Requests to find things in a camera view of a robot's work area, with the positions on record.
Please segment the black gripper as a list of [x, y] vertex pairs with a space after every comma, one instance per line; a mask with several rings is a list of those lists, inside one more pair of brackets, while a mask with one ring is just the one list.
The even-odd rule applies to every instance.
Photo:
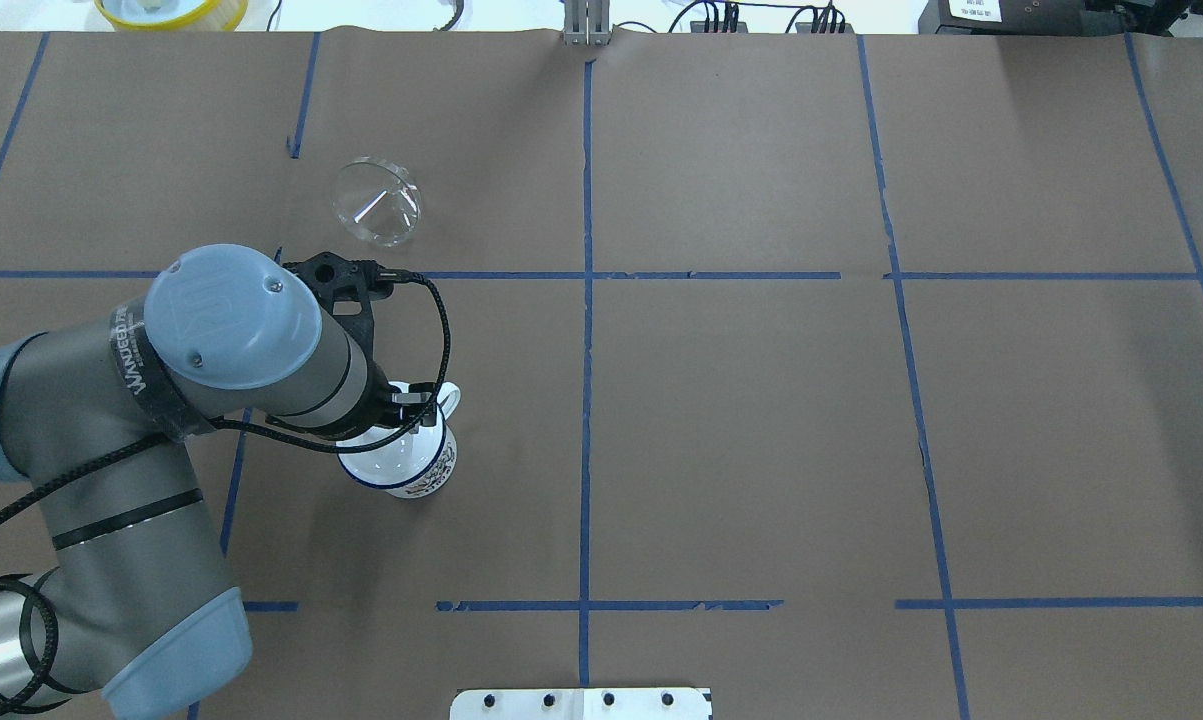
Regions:
[[437, 424], [438, 386], [433, 382], [386, 383], [386, 427], [390, 429], [433, 428]]

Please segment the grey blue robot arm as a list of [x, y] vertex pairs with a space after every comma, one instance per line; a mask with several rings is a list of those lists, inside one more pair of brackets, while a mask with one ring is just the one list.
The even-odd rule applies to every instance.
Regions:
[[395, 389], [373, 301], [426, 275], [331, 252], [198, 246], [102, 319], [0, 349], [0, 482], [29, 484], [57, 552], [0, 577], [0, 718], [99, 692], [162, 719], [251, 661], [245, 602], [186, 441], [241, 430], [363, 454], [435, 419], [440, 383]]

